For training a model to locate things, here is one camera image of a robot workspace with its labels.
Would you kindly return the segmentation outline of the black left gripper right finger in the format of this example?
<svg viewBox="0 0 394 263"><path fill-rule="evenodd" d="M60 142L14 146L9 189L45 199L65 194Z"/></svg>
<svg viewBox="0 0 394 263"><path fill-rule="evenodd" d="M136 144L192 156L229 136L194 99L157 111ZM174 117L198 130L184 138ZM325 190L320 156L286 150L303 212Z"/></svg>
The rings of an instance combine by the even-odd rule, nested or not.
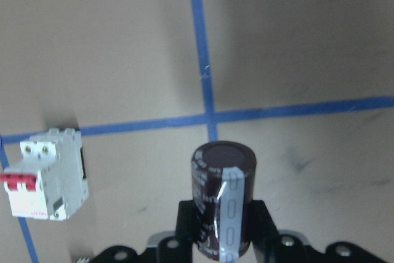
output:
<svg viewBox="0 0 394 263"><path fill-rule="evenodd" d="M253 200L248 206L247 237L251 241L257 262L271 262L271 239L278 229L264 201Z"/></svg>

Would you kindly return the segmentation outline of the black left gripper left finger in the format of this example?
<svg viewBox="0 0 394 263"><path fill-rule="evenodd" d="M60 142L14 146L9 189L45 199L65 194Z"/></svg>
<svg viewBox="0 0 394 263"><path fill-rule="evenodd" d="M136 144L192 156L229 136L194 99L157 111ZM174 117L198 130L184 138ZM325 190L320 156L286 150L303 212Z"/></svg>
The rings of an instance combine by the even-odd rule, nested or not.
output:
<svg viewBox="0 0 394 263"><path fill-rule="evenodd" d="M193 200L179 202L175 235L192 243L196 241L197 218Z"/></svg>

